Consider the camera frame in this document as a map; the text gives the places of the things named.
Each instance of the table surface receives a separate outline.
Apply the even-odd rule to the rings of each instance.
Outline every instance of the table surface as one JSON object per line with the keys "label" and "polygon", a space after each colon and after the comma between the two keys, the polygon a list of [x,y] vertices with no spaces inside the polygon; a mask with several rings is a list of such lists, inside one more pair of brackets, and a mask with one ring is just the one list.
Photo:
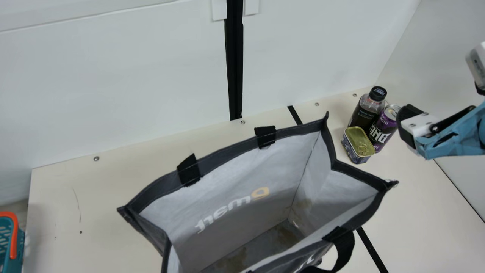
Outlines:
{"label": "table surface", "polygon": [[[294,106],[303,123],[330,112],[337,158],[347,163],[340,136],[365,91]],[[243,120],[245,124],[228,121],[34,169],[24,272],[160,272],[158,252],[116,208],[192,153],[201,158],[252,137],[254,127],[296,124],[286,108]],[[485,223],[434,161],[412,154],[395,136],[381,153],[357,166],[400,181],[363,226],[389,272],[483,271]],[[331,268],[335,259],[332,249],[322,266]],[[379,272],[357,234],[352,259],[341,272]]]}

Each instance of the teal basket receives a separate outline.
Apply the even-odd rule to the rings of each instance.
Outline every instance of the teal basket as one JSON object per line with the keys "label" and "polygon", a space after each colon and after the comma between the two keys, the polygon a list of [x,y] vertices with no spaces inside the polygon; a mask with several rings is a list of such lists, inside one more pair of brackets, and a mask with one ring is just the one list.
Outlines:
{"label": "teal basket", "polygon": [[21,273],[25,233],[15,214],[0,211],[0,273]]}

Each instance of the gray tote bag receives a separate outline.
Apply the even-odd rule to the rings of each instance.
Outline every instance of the gray tote bag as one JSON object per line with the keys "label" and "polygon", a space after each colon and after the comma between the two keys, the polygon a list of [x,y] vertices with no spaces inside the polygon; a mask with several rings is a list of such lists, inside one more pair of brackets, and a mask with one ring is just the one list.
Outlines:
{"label": "gray tote bag", "polygon": [[[118,212],[163,256],[163,273],[337,272],[352,231],[397,181],[338,161],[327,119],[255,128],[253,138],[191,155]],[[316,268],[332,245],[334,268]]]}

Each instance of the plastic bottle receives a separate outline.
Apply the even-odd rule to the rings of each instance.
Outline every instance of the plastic bottle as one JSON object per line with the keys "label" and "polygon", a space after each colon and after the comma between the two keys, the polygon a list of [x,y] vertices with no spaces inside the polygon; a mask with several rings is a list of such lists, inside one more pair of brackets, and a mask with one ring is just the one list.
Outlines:
{"label": "plastic bottle", "polygon": [[386,106],[384,99],[387,94],[384,88],[374,86],[369,93],[362,95],[347,127],[359,126],[367,132]]}

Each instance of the can label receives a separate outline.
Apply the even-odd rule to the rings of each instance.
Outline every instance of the can label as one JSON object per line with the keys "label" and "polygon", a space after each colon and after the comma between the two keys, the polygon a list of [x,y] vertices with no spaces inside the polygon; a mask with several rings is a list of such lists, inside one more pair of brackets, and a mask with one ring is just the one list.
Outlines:
{"label": "can label", "polygon": [[382,111],[379,119],[372,124],[369,133],[367,134],[369,140],[374,145],[376,153],[382,150],[384,145],[397,130],[397,122],[388,118],[385,115],[385,111],[386,109]]}
{"label": "can label", "polygon": [[362,164],[362,163],[366,163],[367,160],[369,160],[370,156],[361,157],[361,156],[357,155],[356,151],[354,150],[354,148],[350,144],[349,138],[347,137],[347,135],[345,133],[342,136],[341,143],[342,143],[343,147],[345,148],[345,150],[347,151],[347,155],[349,156],[352,163]]}

